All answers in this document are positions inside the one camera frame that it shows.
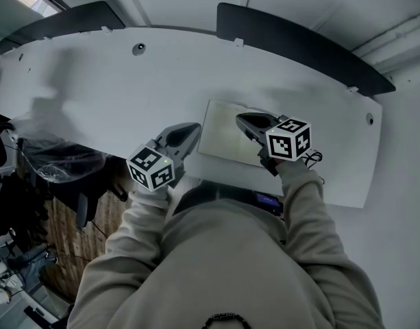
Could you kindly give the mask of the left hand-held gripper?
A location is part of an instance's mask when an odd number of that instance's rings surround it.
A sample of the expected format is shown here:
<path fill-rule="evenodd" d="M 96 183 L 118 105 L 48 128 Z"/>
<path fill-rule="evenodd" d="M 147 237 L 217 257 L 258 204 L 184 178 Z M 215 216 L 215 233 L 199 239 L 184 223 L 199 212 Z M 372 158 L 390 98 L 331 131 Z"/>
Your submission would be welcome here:
<path fill-rule="evenodd" d="M 199 123 L 167 127 L 146 145 L 140 145 L 126 160 L 131 178 L 147 190 L 175 188 L 184 175 L 184 159 L 201 136 Z"/>

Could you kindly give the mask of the person's left forearm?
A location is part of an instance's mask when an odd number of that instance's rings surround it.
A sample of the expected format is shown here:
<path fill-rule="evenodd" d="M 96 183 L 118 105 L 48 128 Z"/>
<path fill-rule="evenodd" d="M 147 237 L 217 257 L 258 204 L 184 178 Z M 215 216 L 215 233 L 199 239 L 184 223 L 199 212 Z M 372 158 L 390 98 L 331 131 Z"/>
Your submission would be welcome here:
<path fill-rule="evenodd" d="M 114 263 L 138 265 L 152 271 L 160 256 L 160 240 L 169 209 L 167 188 L 150 192 L 135 188 L 131 206 L 122 214 L 118 230 L 106 241 L 104 257 Z"/>

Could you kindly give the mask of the person's right forearm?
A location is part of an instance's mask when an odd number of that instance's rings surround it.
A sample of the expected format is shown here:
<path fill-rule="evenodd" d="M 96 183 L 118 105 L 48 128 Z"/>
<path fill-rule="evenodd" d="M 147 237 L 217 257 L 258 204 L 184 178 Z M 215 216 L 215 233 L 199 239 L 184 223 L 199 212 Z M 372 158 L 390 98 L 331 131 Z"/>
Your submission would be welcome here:
<path fill-rule="evenodd" d="M 346 255 L 323 201 L 323 183 L 302 161 L 281 162 L 286 249 L 299 264 L 334 265 Z"/>

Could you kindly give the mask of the plastic-wrapped black office chair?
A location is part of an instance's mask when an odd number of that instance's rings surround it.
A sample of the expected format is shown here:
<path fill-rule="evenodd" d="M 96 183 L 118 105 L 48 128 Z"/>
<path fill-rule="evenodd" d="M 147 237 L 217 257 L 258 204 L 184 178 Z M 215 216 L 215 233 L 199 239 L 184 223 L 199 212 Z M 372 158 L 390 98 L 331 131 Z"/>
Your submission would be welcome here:
<path fill-rule="evenodd" d="M 30 112 L 9 121 L 10 138 L 42 179 L 56 184 L 74 182 L 104 168 L 108 155 L 67 141 L 46 128 Z"/>

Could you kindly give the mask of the blue notebook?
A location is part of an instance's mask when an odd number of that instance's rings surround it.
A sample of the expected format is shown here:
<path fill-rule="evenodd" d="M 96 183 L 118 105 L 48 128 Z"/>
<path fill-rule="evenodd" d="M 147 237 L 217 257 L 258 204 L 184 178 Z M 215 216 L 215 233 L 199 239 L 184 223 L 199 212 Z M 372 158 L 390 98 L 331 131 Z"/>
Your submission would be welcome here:
<path fill-rule="evenodd" d="M 261 146 L 249 140 L 236 125 L 236 116 L 259 110 L 240 104 L 210 100 L 198 152 L 234 162 L 260 167 Z"/>

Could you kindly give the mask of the person's beige sweatshirt torso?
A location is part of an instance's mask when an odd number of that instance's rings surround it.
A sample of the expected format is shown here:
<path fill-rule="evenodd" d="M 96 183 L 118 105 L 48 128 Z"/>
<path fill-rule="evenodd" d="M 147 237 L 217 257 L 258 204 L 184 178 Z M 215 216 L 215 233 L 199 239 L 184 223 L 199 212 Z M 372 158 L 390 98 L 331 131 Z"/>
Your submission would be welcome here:
<path fill-rule="evenodd" d="M 68 329 L 383 329 L 348 257 L 299 264 L 285 220 L 222 199 L 164 222 L 152 271 L 104 255 L 84 270 Z"/>

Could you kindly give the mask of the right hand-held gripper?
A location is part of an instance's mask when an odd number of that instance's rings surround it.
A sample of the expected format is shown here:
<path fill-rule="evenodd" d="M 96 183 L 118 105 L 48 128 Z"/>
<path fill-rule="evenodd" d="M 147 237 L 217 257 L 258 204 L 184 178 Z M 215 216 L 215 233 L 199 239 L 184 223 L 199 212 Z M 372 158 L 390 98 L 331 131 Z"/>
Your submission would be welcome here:
<path fill-rule="evenodd" d="M 276 160 L 294 162 L 311 148 L 311 124 L 295 117 L 280 121 L 269 113 L 245 112 L 236 116 L 236 124 L 262 147 L 260 163 L 273 176 L 277 175 Z"/>

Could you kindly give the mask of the black device with blue screen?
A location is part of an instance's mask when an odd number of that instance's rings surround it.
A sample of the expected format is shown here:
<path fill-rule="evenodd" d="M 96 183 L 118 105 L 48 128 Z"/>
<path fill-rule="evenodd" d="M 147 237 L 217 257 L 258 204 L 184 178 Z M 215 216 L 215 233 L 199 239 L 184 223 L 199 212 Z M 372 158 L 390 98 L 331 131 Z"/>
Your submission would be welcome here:
<path fill-rule="evenodd" d="M 283 204 L 279 201 L 277 197 L 272 195 L 266 195 L 256 191 L 254 191 L 253 194 L 255 204 L 257 205 L 257 207 L 277 217 L 281 216 L 281 214 L 283 213 Z"/>

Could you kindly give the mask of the black divider panel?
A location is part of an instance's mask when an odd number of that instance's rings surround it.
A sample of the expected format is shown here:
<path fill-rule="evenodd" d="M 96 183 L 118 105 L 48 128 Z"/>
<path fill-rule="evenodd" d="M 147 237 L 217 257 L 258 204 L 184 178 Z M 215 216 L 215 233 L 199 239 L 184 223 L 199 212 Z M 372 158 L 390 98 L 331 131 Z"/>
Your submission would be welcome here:
<path fill-rule="evenodd" d="M 330 39 L 292 21 L 231 3 L 217 6 L 216 35 L 314 69 L 365 97 L 396 91 L 372 66 Z"/>
<path fill-rule="evenodd" d="M 105 1 L 79 5 L 12 32 L 0 41 L 0 55 L 43 38 L 100 31 L 103 27 L 123 29 L 125 24 Z"/>

